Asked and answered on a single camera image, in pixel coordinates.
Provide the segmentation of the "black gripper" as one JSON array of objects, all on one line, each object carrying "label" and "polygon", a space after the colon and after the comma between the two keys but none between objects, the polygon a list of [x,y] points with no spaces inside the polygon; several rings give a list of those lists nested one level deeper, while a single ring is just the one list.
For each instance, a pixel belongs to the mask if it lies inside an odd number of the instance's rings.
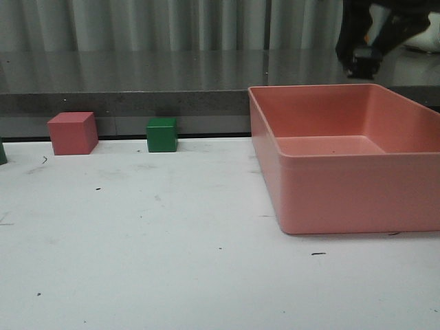
[{"label": "black gripper", "polygon": [[382,53],[374,47],[363,45],[355,48],[344,64],[348,78],[373,78],[379,71]]}]

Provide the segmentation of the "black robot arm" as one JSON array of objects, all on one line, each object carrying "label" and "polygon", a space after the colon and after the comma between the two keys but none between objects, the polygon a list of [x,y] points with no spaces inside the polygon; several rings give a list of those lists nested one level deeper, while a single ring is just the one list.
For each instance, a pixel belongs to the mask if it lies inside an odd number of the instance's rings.
[{"label": "black robot arm", "polygon": [[[369,44],[366,35],[373,24],[373,4],[390,12]],[[430,27],[432,12],[439,12],[438,1],[344,1],[335,52],[346,76],[372,80],[385,55]]]}]

